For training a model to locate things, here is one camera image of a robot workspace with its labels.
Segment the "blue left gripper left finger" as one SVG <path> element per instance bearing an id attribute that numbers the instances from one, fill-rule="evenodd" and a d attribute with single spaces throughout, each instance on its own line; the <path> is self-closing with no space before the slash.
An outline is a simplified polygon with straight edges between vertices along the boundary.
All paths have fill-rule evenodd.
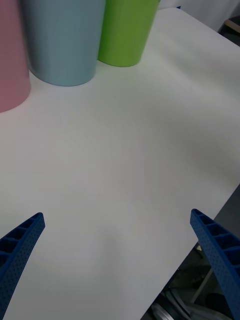
<path id="1" fill-rule="evenodd" d="M 44 215 L 38 212 L 0 239 L 1 320 L 44 228 Z"/>

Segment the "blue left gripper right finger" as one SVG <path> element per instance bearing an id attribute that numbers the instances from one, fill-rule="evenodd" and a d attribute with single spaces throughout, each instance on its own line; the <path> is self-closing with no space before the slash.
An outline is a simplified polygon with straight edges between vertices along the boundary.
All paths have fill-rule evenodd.
<path id="1" fill-rule="evenodd" d="M 197 209 L 190 225 L 235 320 L 240 318 L 240 239 Z"/>

